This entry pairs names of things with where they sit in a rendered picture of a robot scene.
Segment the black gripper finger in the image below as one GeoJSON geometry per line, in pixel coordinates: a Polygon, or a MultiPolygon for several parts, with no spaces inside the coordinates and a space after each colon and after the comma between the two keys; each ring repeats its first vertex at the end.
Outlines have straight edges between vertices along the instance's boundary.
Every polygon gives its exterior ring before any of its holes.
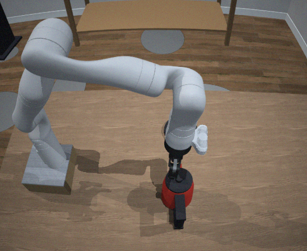
{"type": "Polygon", "coordinates": [[[168,173],[168,178],[170,179],[177,179],[178,176],[178,172],[180,170],[180,165],[181,165],[181,160],[183,159],[183,156],[180,157],[180,161],[177,164],[177,160],[178,159],[174,159],[174,163],[171,163],[171,158],[172,155],[169,154],[169,162],[168,162],[168,166],[169,166],[169,173],[168,173]]]}

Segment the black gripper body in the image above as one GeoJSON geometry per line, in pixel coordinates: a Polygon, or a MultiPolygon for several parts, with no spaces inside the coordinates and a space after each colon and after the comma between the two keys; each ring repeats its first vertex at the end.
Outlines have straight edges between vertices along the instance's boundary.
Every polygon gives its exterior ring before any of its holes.
{"type": "Polygon", "coordinates": [[[164,141],[164,146],[165,146],[165,149],[168,151],[168,153],[170,153],[172,155],[172,162],[174,162],[174,159],[178,159],[177,160],[177,163],[179,163],[180,161],[180,157],[183,156],[183,155],[186,155],[190,149],[191,149],[191,146],[185,150],[176,150],[176,149],[173,149],[171,148],[167,143],[166,141],[164,141]]]}

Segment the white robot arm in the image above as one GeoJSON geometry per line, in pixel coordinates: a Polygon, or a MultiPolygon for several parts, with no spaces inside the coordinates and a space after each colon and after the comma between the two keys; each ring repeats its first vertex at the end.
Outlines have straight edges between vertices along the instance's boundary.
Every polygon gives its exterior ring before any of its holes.
{"type": "Polygon", "coordinates": [[[66,162],[66,155],[43,108],[55,79],[108,85],[150,97],[158,97],[166,84],[165,88],[173,90],[166,143],[176,150],[193,146],[199,155],[206,154],[207,126],[196,128],[205,109],[206,95],[203,79],[196,71],[158,65],[131,56],[95,61],[66,58],[72,44],[69,25],[61,19],[48,18],[36,25],[21,55],[25,70],[12,119],[18,130],[28,133],[48,167],[58,169],[66,162]]]}

